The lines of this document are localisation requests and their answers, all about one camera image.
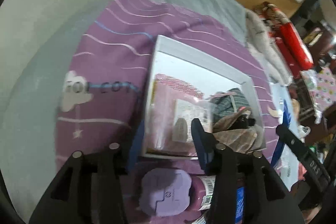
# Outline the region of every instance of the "white fluffy cloth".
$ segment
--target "white fluffy cloth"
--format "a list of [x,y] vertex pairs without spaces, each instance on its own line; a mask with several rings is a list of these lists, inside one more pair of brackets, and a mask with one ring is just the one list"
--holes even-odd
[[288,86],[293,75],[275,44],[274,39],[268,36],[268,30],[259,16],[246,9],[246,48],[250,54],[263,66],[269,78]]

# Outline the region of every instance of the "green plaid fabric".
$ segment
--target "green plaid fabric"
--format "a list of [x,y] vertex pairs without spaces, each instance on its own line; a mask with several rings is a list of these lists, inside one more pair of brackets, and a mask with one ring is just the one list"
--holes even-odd
[[215,97],[210,100],[211,103],[216,105],[213,113],[213,123],[218,122],[224,116],[238,112],[243,106],[250,106],[249,102],[238,88],[230,89],[227,92],[235,92],[236,94]]

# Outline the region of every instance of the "blue package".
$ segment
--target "blue package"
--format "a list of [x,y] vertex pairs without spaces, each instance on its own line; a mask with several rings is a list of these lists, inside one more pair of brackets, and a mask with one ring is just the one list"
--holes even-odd
[[242,223],[244,214],[244,187],[237,190],[236,224]]

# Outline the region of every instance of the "plaid cloth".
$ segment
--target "plaid cloth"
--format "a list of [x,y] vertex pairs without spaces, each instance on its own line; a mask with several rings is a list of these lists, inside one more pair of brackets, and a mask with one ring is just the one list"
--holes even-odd
[[215,110],[213,113],[213,122],[218,122],[221,118],[233,113],[237,113],[242,107],[249,107],[250,104],[238,89],[230,89],[228,92],[234,93],[234,95],[224,95],[222,97],[215,97],[210,100],[215,104]]
[[230,147],[233,151],[247,153],[257,138],[255,126],[247,129],[228,130],[234,122],[245,114],[250,114],[251,108],[246,107],[237,113],[224,116],[213,126],[213,135],[220,143]]

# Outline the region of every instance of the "white label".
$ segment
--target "white label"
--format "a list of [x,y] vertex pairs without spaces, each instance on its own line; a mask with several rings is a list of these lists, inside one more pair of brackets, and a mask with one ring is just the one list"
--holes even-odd
[[177,99],[172,140],[174,142],[193,142],[191,121],[195,118],[199,118],[205,132],[210,132],[210,115],[210,111],[204,107]]
[[196,219],[193,223],[191,224],[206,224],[206,220],[205,220],[205,215],[206,215],[207,211],[202,214],[198,219]]
[[199,176],[205,187],[205,196],[203,197],[199,211],[210,209],[213,190],[215,187],[216,176]]

